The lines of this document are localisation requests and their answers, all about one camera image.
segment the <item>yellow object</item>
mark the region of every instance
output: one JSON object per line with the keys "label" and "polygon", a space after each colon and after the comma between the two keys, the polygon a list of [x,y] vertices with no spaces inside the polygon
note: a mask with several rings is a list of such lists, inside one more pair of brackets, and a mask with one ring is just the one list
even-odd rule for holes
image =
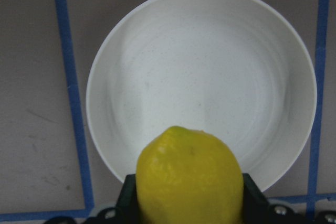
{"label": "yellow object", "polygon": [[144,148],[136,171],[142,223],[242,223],[240,167],[210,134],[170,127]]}

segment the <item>yellow ball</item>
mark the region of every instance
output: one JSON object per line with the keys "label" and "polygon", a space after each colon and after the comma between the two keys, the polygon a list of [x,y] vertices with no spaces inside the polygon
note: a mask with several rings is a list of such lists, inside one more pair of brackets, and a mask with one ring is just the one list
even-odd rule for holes
{"label": "yellow ball", "polygon": [[135,177],[142,223],[242,223],[239,164],[210,134],[168,128],[144,148]]}

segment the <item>white bowl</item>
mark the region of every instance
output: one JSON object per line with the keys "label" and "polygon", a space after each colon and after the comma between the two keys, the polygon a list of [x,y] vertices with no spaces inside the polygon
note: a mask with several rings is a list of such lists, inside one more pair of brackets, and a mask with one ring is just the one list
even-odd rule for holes
{"label": "white bowl", "polygon": [[316,80],[293,27],[260,0],[148,0],[110,32],[86,109],[102,159],[122,182],[172,125],[225,142],[261,190],[310,134]]}

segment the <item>blue line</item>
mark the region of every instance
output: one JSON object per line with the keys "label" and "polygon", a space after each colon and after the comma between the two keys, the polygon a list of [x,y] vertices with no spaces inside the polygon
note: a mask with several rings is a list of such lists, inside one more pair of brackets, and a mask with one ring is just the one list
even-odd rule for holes
{"label": "blue line", "polygon": [[[308,197],[315,197],[317,190],[317,177],[319,165],[319,149],[322,122],[322,103],[324,88],[324,69],[326,65],[325,43],[327,39],[329,0],[319,0],[317,17],[317,34],[315,50],[315,74],[317,81],[317,108],[314,124],[311,131],[309,177],[308,177]],[[309,219],[314,218],[315,200],[307,202],[306,216]]]}
{"label": "blue line", "polygon": [[25,221],[25,220],[48,220],[56,216],[71,216],[73,218],[87,218],[90,211],[65,210],[45,212],[18,212],[14,214],[0,214],[0,221]]}
{"label": "blue line", "polygon": [[55,0],[58,27],[62,44],[64,67],[67,78],[69,101],[73,120],[73,129],[76,137],[76,147],[79,159],[79,168],[82,180],[85,208],[91,210],[94,206],[92,184],[90,177],[89,159],[86,148],[83,119],[77,84],[76,66],[72,51],[71,30],[68,17],[67,1]]}

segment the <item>bowl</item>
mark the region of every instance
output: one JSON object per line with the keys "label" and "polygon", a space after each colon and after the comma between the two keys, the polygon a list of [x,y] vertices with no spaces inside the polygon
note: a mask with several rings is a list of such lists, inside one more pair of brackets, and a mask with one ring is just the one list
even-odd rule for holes
{"label": "bowl", "polygon": [[310,134],[316,79],[294,28],[260,0],[148,0],[101,45],[89,75],[89,130],[120,180],[166,128],[225,142],[260,190]]}

